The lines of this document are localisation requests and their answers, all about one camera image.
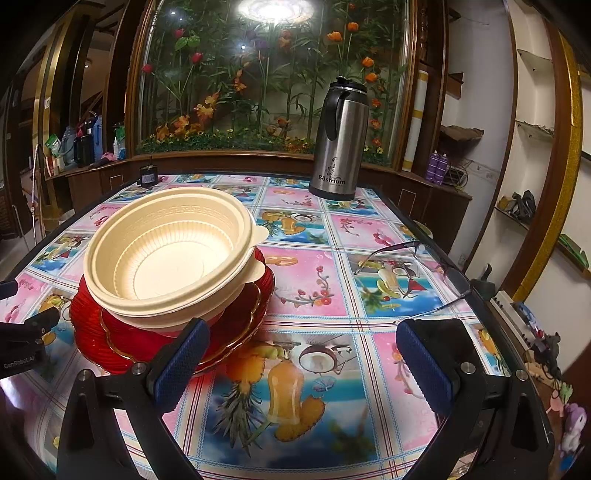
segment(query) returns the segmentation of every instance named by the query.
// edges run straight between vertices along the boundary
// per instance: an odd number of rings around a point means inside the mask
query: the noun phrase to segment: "red rose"
[[[203,53],[201,53],[201,52],[196,52],[193,54],[193,56],[191,56],[191,61],[193,63],[199,63],[202,59],[203,59]]]

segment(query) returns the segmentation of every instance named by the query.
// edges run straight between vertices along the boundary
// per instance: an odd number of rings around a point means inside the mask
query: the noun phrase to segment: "red plate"
[[[265,261],[259,249],[255,250],[255,258]],[[209,347],[195,369],[196,374],[215,367],[255,334],[274,288],[275,277],[269,267],[259,280],[245,285],[238,298],[210,327]],[[149,362],[162,346],[174,340],[114,318],[90,296],[84,277],[72,300],[70,318],[80,353],[111,374],[125,372],[135,361]]]

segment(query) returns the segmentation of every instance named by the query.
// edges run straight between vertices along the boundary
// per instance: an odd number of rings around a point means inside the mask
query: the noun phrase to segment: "fruit print tablecloth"
[[[17,276],[18,294],[1,319],[22,323],[56,306],[42,368],[1,381],[25,412],[25,434],[56,468],[61,420],[75,375],[105,374],[77,351],[69,306],[89,239],[123,205],[162,189],[214,188],[239,199],[269,230],[261,245],[276,277],[262,328],[215,372],[194,378],[164,421],[207,479],[400,478],[437,430],[436,419],[396,347],[396,320],[429,311],[452,293],[412,255],[359,261],[412,239],[372,190],[333,202],[307,182],[264,176],[168,175],[151,188],[127,187],[67,228]],[[459,317],[491,374],[506,367],[465,302],[436,318]],[[138,470],[153,477],[122,411],[117,417]]]

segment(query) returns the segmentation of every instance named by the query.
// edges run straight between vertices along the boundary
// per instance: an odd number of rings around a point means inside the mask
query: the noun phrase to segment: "ceiling lamp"
[[[238,12],[261,23],[293,24],[308,20],[314,9],[306,0],[243,0]]]

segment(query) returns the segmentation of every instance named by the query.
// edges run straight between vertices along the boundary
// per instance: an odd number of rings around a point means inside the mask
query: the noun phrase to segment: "purple bottle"
[[[427,166],[427,173],[425,174],[425,180],[435,181],[435,173],[437,171],[437,165],[439,163],[439,153],[437,150],[429,155],[429,165]]]
[[[449,159],[444,153],[443,156],[439,157],[439,163],[437,164],[437,170],[435,171],[435,183],[441,185],[443,183],[443,177],[447,172],[447,166],[449,165]]]

